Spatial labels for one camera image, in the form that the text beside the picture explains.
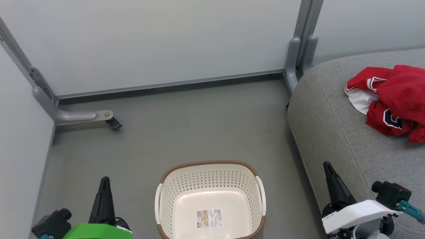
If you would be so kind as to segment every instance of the white handle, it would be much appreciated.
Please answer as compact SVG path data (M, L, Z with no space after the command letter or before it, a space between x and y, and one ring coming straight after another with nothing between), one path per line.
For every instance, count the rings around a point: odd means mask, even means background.
M261 181L260 177L256 176L258 186L260 187L260 194L261 194L261 205L263 206L263 216L266 215L266 192L264 191L263 182Z
M156 188L156 193L155 193L155 219L157 224L161 224L159 220L159 203L160 203L159 195L161 194L161 188L162 188L162 183L158 185L158 187Z

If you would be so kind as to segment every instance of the perforated basket wall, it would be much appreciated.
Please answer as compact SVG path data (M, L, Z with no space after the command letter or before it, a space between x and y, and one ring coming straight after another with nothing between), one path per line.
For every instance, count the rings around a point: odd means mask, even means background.
M181 194L216 188L241 190L249 203L251 213L251 235L255 237L265 221L261 211L261 195L257 186L257 172L247 163L240 161L204 161L178 165L167 171L161 179L161 210L158 229L163 238L173 239L173 206Z

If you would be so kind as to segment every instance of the gray sofa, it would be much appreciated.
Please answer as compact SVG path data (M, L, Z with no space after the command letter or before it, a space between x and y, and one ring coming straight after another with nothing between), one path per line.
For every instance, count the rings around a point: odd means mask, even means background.
M386 137L365 124L344 87L366 66L405 64L425 68L425 49L345 57L313 67L291 97L288 119L317 203L330 202L323 162L329 161L357 201L376 199L373 182L398 183L412 191L410 203L425 210L425 143ZM425 226L410 216L395 218L397 239L423 239Z

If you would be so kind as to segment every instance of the white partition panel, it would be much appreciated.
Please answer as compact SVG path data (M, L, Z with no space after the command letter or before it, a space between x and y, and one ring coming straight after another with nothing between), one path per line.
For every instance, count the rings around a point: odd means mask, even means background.
M0 238L31 231L53 120L32 86L0 46Z
M313 64L378 51L425 47L424 0L324 0Z
M301 0L2 0L55 95L280 71Z

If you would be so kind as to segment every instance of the laundry basket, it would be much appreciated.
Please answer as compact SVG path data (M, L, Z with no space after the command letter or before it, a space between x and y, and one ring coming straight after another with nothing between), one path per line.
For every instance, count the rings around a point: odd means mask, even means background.
M241 161L187 163L168 170L155 195L164 239L250 239L266 221L264 186Z

